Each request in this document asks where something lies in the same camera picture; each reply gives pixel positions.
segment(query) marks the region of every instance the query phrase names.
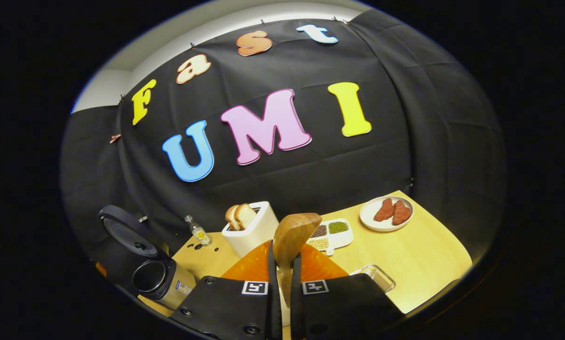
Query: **black lid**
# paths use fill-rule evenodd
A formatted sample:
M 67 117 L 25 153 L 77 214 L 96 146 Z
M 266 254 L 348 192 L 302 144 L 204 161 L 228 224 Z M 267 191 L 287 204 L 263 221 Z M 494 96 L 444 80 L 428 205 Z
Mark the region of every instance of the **black lid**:
M 164 244 L 159 237 L 127 211 L 114 205 L 105 206 L 98 213 L 104 228 L 125 248 L 142 256 L 155 257 Z

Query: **black fabric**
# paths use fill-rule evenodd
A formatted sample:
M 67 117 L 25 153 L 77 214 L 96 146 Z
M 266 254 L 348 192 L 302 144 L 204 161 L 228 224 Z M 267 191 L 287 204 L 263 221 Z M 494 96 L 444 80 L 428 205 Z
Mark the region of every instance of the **black fabric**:
M 339 42 L 324 45 L 297 32 L 314 24 Z M 243 57 L 236 40 L 265 30 L 269 51 Z M 211 67 L 185 84 L 177 69 L 205 54 Z M 133 125 L 131 97 L 149 80 L 148 114 Z M 370 133 L 344 137 L 343 117 L 327 87 L 355 82 Z M 244 105 L 260 118 L 267 95 L 295 91 L 293 103 L 307 146 L 240 166 L 228 124 L 220 115 Z M 190 165 L 200 157 L 186 128 L 205 120 L 215 166 L 196 182 L 180 180 L 162 145 L 182 136 Z M 226 33 L 155 69 L 119 106 L 73 114 L 65 138 L 62 188 L 73 229 L 88 249 L 107 236 L 95 214 L 114 204 L 149 217 L 174 254 L 191 237 L 192 215 L 205 230 L 224 228 L 233 204 L 269 201 L 278 219 L 290 213 L 328 213 L 402 190 L 465 245 L 474 260 L 498 228 L 505 193 L 505 153 L 494 110 L 477 82 L 448 52 L 375 9 L 351 21 L 290 20 Z M 111 135 L 121 133 L 115 144 Z M 278 134 L 274 142 L 279 142 Z
M 296 30 L 304 24 L 325 26 L 339 42 L 327 46 L 312 40 Z M 268 33 L 273 46 L 262 54 L 240 56 L 237 38 L 258 29 Z M 203 53 L 211 68 L 177 84 L 179 65 Z M 151 79 L 157 85 L 151 89 L 148 114 L 134 126 L 131 96 Z M 358 98 L 373 126 L 370 133 L 341 134 L 340 106 L 327 90 L 337 82 L 360 86 Z M 262 117 L 267 95 L 285 88 L 295 91 L 295 109 L 312 142 L 291 151 L 276 148 L 271 155 L 260 150 L 258 161 L 240 166 L 233 135 L 220 115 L 244 105 Z M 180 134 L 189 164 L 198 164 L 198 152 L 185 130 L 199 120 L 207 122 L 215 166 L 202 180 L 188 183 L 175 175 L 161 148 Z M 330 213 L 399 189 L 410 193 L 409 139 L 394 86 L 368 45 L 343 22 L 272 22 L 201 43 L 127 93 L 120 105 L 120 131 L 118 145 L 131 194 L 165 230 L 183 226 L 183 217 L 190 214 L 205 230 L 221 231 L 226 210 L 245 202 L 269 201 L 281 219 L 290 213 Z

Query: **wooden spatula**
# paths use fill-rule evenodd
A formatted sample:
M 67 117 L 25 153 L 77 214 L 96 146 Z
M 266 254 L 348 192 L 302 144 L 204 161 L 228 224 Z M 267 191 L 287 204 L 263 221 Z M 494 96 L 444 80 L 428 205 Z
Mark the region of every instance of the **wooden spatula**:
M 293 282 L 293 260 L 299 254 L 305 242 L 314 234 L 322 222 L 317 213 L 294 213 L 280 221 L 274 233 L 274 260 L 280 269 L 278 282 L 282 296 L 290 308 L 291 283 Z

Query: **label sticker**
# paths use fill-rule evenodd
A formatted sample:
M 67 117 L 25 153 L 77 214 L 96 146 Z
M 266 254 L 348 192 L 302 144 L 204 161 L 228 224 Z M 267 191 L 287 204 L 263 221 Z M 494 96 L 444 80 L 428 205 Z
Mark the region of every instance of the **label sticker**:
M 188 295 L 190 292 L 192 292 L 192 288 L 181 283 L 179 280 L 177 281 L 177 284 L 175 284 L 175 289 L 179 290 L 179 292 L 182 292 L 183 294 L 186 294 L 186 295 Z
M 246 280 L 243 286 L 245 295 L 267 295 L 268 283 L 262 281 Z
M 302 282 L 304 287 L 304 295 L 328 293 L 328 286 L 325 280 L 310 280 Z

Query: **wooden table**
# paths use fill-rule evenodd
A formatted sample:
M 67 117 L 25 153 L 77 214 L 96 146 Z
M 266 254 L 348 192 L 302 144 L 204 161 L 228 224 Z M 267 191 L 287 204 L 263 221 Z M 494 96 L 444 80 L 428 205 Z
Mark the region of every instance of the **wooden table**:
M 330 259 L 348 273 L 365 265 L 378 265 L 396 283 L 388 293 L 389 299 L 407 314 L 451 281 L 461 278 L 472 266 L 472 261 L 461 242 L 418 203 L 401 191 L 389 195 L 409 200 L 414 208 L 410 222 L 398 230 L 377 232 L 364 226 L 359 217 L 364 203 L 322 215 L 322 220 L 345 218 L 354 234 L 352 243 L 335 249 Z M 220 232 L 207 234 L 213 239 L 211 246 L 199 250 L 187 247 L 190 243 L 198 244 L 192 238 L 173 256 L 198 278 L 221 276 L 239 260 Z M 144 297 L 140 299 L 166 316 L 173 313 Z M 290 339 L 289 327 L 284 327 L 284 338 Z

